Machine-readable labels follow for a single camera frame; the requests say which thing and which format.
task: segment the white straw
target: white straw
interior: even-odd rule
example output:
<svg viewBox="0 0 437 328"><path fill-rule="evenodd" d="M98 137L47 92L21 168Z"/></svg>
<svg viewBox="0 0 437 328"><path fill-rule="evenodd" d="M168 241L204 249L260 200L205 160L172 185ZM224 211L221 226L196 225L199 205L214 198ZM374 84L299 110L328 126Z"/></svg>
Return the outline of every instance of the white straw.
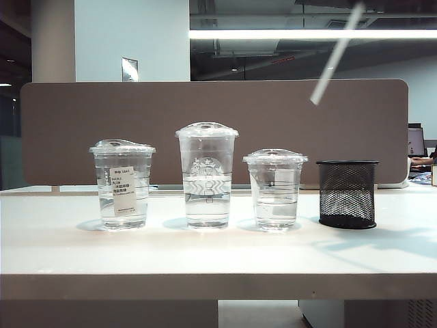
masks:
<svg viewBox="0 0 437 328"><path fill-rule="evenodd" d="M345 29L355 29L356 25L360 21L360 17L365 10L365 6L362 2L357 3L350 14L348 23L346 24ZM313 94L310 97L310 100L316 106L319 104L320 99L322 99L323 94L325 93L326 87L328 87L329 80L333 77L335 70L340 62L341 57L344 54L344 51L348 47L348 43L350 38L342 38L339 39L336 43L333 52L330 54L329 60L323 69L323 73L320 76L320 79L315 86Z"/></svg>

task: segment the printed label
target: printed label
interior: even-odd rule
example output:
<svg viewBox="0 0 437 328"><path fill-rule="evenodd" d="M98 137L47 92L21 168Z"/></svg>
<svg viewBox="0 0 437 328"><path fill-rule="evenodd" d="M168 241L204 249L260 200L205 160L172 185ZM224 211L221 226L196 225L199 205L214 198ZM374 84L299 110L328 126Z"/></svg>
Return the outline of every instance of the printed label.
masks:
<svg viewBox="0 0 437 328"><path fill-rule="evenodd" d="M114 215L121 217L137 211L134 167L115 167L109 170L114 197Z"/></svg>

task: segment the fluorescent light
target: fluorescent light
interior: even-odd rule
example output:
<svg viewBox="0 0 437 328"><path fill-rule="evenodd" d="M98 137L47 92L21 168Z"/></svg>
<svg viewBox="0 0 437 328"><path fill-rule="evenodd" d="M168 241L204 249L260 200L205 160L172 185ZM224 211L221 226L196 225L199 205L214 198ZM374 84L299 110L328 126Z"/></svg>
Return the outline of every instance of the fluorescent light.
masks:
<svg viewBox="0 0 437 328"><path fill-rule="evenodd" d="M191 30L190 39L222 40L336 40L336 39L437 39L435 29L233 29Z"/></svg>

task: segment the office desk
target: office desk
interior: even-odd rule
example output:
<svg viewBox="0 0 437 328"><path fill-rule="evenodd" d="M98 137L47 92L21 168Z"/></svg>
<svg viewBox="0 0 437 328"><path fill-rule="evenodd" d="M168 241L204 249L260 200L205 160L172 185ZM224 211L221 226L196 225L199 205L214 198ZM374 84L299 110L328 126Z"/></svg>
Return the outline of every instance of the office desk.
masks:
<svg viewBox="0 0 437 328"><path fill-rule="evenodd" d="M437 188L411 185L376 191L370 230L319 224L318 191L301 191L284 234L255 227L247 192L212 232L186 229L180 193L152 193L145 227L120 232L100 230L97 195L3 193L1 297L435 299Z"/></svg>

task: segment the clear plastic cup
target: clear plastic cup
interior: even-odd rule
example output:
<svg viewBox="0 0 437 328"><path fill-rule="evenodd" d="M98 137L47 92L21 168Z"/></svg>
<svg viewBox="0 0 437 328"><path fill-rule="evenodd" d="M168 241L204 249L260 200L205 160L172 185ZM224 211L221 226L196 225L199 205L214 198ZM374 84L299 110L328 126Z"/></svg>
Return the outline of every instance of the clear plastic cup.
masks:
<svg viewBox="0 0 437 328"><path fill-rule="evenodd" d="M117 230L144 226L155 148L112 139L99 141L89 152L94 154L104 227Z"/></svg>
<svg viewBox="0 0 437 328"><path fill-rule="evenodd" d="M227 226L237 136L238 131L213 122L193 123L176 131L190 228Z"/></svg>
<svg viewBox="0 0 437 328"><path fill-rule="evenodd" d="M287 230L296 221L300 172L308 158L284 149L261 149L245 157L249 167L257 225Z"/></svg>

